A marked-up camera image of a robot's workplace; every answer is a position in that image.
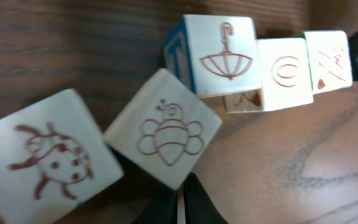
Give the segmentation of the wooden block ladybug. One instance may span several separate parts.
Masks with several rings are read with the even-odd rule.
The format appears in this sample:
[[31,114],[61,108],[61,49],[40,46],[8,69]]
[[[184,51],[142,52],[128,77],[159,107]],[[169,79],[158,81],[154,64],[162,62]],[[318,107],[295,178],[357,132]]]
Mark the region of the wooden block ladybug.
[[124,175],[74,89],[0,119],[0,219],[52,223]]

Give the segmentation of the wooden block soccer ball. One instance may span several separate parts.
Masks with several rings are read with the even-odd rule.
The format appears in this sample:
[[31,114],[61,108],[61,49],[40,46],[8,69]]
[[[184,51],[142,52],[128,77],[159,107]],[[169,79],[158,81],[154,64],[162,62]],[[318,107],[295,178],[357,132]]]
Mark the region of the wooden block soccer ball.
[[228,113],[276,111],[313,102],[305,39],[259,39],[262,85],[224,97]]

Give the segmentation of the teal block umbrella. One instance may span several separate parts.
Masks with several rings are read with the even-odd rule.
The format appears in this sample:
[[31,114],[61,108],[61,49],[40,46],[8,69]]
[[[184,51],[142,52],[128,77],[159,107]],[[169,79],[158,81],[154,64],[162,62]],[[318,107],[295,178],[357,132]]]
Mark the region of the teal block umbrella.
[[199,98],[261,87],[254,20],[185,14],[163,41],[166,68]]

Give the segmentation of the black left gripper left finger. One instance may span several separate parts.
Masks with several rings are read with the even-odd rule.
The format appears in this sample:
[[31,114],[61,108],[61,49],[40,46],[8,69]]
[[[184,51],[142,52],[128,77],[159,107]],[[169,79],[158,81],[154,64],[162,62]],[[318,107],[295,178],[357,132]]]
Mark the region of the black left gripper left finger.
[[148,202],[132,224],[177,224],[178,193],[162,189]]

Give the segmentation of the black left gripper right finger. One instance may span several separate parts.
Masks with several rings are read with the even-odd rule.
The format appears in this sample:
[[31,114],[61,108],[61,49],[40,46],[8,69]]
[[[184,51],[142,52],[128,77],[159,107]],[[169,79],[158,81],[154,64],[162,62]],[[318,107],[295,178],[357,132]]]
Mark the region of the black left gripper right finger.
[[219,213],[196,174],[183,184],[186,224],[228,224]]

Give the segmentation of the wooden block red scribble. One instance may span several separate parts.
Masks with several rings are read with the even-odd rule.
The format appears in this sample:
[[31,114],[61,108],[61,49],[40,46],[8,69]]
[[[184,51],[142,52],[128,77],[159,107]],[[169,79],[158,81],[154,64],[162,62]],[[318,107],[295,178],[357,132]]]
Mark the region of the wooden block red scribble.
[[352,86],[352,65],[343,30],[307,30],[297,35],[306,42],[313,93]]

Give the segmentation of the wooden block bee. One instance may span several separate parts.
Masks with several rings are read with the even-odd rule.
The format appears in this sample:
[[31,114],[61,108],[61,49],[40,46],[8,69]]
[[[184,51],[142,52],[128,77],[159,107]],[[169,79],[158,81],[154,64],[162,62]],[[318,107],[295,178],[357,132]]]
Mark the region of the wooden block bee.
[[104,140],[177,190],[222,125],[167,69],[158,69],[104,132]]

